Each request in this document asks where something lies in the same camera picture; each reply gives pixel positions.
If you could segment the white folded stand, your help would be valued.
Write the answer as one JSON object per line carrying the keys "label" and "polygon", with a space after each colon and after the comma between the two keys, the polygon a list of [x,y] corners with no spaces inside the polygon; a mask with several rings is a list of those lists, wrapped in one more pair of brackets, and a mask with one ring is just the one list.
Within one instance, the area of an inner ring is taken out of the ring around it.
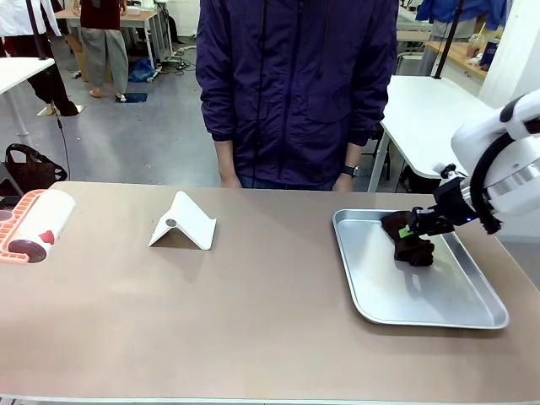
{"label": "white folded stand", "polygon": [[159,218],[148,246],[154,245],[170,230],[177,229],[200,250],[209,251],[212,247],[217,219],[211,219],[183,191],[178,191],[170,208]]}

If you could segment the white table with thin leg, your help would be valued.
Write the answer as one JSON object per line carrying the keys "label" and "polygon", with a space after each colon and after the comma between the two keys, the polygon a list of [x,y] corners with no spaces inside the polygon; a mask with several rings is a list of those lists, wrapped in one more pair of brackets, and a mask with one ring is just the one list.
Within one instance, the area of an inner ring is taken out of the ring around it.
{"label": "white table with thin leg", "polygon": [[0,95],[7,102],[19,142],[27,146],[32,146],[30,135],[26,130],[22,117],[19,114],[18,106],[10,90],[54,64],[55,61],[52,58],[0,57]]}

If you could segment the metal tray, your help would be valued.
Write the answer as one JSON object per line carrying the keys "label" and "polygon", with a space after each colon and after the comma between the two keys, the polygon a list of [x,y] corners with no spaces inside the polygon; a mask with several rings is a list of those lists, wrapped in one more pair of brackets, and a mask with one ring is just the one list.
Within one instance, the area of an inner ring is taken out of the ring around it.
{"label": "metal tray", "polygon": [[394,257],[386,210],[341,209],[332,218],[355,308],[376,324],[502,330],[510,316],[455,233],[431,236],[434,263]]}

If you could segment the white power strip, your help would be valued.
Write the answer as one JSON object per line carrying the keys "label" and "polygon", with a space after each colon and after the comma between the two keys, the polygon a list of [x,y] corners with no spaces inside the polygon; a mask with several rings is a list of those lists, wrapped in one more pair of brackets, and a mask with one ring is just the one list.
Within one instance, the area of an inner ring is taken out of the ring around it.
{"label": "white power strip", "polygon": [[161,67],[174,67],[178,71],[188,69],[192,63],[185,59],[185,55],[187,51],[191,51],[194,48],[195,46],[180,46],[178,48],[173,48],[171,54],[161,61]]}

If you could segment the blue plastic bag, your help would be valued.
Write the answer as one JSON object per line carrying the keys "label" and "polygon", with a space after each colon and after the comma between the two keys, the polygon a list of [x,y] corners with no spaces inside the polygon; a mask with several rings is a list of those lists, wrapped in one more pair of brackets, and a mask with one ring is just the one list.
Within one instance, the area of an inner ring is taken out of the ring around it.
{"label": "blue plastic bag", "polygon": [[140,58],[129,64],[128,81],[131,83],[146,83],[154,78],[155,70],[149,57]]}

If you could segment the dark brown cloth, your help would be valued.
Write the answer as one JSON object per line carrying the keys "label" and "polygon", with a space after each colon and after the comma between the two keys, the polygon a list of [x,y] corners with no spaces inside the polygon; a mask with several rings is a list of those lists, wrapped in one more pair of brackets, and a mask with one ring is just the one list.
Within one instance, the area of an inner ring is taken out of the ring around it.
{"label": "dark brown cloth", "polygon": [[394,245],[394,259],[413,267],[428,267],[434,263],[435,245],[408,232],[409,211],[396,211],[381,218],[381,226]]}

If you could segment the wooden table with white frame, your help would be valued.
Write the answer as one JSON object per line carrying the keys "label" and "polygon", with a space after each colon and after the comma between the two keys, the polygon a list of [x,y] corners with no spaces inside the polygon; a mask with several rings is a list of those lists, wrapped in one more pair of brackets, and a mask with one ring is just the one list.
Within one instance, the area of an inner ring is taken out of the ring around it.
{"label": "wooden table with white frame", "polygon": [[[150,58],[151,67],[157,70],[155,57],[159,54],[156,39],[154,38],[153,29],[155,28],[154,18],[158,15],[156,11],[141,11],[138,15],[126,14],[121,16],[121,27],[129,29],[143,29],[144,42],[146,44],[148,57]],[[64,9],[55,12],[57,19],[65,19],[67,26],[80,30],[80,17],[71,9]]]}

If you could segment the wooden counter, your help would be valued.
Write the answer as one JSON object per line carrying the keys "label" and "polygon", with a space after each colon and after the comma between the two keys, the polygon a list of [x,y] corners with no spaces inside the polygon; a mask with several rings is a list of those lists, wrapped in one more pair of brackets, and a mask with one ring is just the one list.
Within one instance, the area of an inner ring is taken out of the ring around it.
{"label": "wooden counter", "polygon": [[[444,47],[445,47],[445,42],[426,41],[424,43],[424,49],[434,51],[436,55],[435,64],[431,72],[432,75],[435,74],[439,66],[439,62],[440,62],[440,59],[442,58]],[[479,63],[483,54],[477,53],[475,57],[472,57],[468,55],[467,52],[468,52],[467,43],[453,42],[451,44],[451,47],[446,57],[445,65],[443,68],[457,68],[458,71],[467,73],[470,77],[479,78],[481,81],[484,81],[487,77],[488,72],[484,71],[479,66]]]}

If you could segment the black pole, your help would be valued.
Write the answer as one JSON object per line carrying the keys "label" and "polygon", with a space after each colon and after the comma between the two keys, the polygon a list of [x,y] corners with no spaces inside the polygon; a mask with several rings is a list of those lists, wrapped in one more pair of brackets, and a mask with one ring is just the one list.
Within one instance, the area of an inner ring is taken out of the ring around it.
{"label": "black pole", "polygon": [[36,23],[36,20],[35,20],[35,14],[34,14],[34,9],[33,9],[33,6],[32,6],[32,2],[31,2],[31,0],[25,0],[25,3],[26,3],[26,8],[27,8],[27,11],[28,11],[29,19],[30,19],[30,26],[31,26],[34,41],[35,41],[35,47],[36,47],[36,50],[38,52],[38,57],[39,57],[40,60],[45,60],[46,59],[46,54],[45,54],[45,52],[43,50],[43,47],[42,47],[41,37],[40,37],[39,30],[38,30],[38,27],[37,27],[37,23]]}
{"label": "black pole", "polygon": [[447,36],[446,41],[445,41],[444,50],[443,50],[442,54],[440,55],[440,61],[439,61],[438,67],[436,68],[435,75],[433,76],[434,79],[437,79],[437,80],[441,79],[441,74],[442,74],[442,71],[444,69],[446,59],[448,57],[449,51],[451,49],[451,44],[453,42],[453,39],[454,39],[454,36],[455,36],[455,33],[456,33],[456,28],[457,28],[457,25],[458,25],[460,17],[461,17],[463,4],[464,4],[464,0],[459,0],[459,2],[457,4],[457,7],[456,7],[454,19],[453,19],[452,24],[451,24],[450,31],[449,31],[448,36]]}

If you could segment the person's left forearm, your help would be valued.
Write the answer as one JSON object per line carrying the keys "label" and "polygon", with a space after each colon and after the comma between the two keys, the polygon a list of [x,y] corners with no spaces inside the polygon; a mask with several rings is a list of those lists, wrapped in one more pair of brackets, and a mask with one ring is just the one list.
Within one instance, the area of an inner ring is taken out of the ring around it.
{"label": "person's left forearm", "polygon": [[354,143],[348,143],[343,165],[346,167],[351,167],[351,168],[357,167],[359,165],[361,155],[362,155],[361,146]]}

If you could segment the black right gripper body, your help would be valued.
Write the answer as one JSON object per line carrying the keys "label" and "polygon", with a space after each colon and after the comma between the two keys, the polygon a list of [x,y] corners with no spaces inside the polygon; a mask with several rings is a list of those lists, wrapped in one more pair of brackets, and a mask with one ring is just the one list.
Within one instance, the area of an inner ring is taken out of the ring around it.
{"label": "black right gripper body", "polygon": [[462,186],[468,189],[467,180],[456,176],[434,191],[437,220],[435,230],[454,230],[478,218],[471,203],[463,196]]}

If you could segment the orange roller holder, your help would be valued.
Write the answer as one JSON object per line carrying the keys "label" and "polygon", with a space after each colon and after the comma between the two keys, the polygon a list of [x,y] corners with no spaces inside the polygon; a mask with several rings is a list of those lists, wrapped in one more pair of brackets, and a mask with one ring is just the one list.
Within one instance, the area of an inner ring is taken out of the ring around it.
{"label": "orange roller holder", "polygon": [[12,232],[14,231],[14,226],[23,216],[24,209],[28,208],[41,192],[43,191],[31,192],[28,195],[25,195],[19,201],[16,207],[9,213],[9,218],[5,220],[0,220],[0,262],[13,265],[31,264],[24,263],[21,258],[17,258],[15,255],[7,253],[7,238],[12,234]]}

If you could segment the person in purple jacket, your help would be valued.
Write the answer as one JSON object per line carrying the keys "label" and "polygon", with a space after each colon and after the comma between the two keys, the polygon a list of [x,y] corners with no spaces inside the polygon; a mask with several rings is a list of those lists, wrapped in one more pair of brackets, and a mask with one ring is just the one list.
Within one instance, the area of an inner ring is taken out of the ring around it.
{"label": "person in purple jacket", "polygon": [[332,191],[384,116],[397,0],[200,0],[196,78],[243,188]]}

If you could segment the white lint roller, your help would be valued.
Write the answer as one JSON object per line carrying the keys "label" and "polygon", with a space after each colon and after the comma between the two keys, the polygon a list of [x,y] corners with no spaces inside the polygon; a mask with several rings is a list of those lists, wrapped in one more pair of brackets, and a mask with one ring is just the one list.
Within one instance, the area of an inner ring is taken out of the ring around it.
{"label": "white lint roller", "polygon": [[41,192],[24,209],[23,216],[7,238],[7,253],[21,258],[24,263],[45,261],[59,241],[75,206],[75,200],[66,192],[55,189]]}

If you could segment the cardboard box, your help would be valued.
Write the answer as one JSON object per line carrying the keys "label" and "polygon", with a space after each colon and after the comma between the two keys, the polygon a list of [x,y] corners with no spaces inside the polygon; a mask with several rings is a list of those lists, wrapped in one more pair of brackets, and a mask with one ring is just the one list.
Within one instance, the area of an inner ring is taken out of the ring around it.
{"label": "cardboard box", "polygon": [[66,36],[66,41],[73,51],[78,64],[78,70],[84,82],[89,82],[88,69],[82,43],[72,34]]}

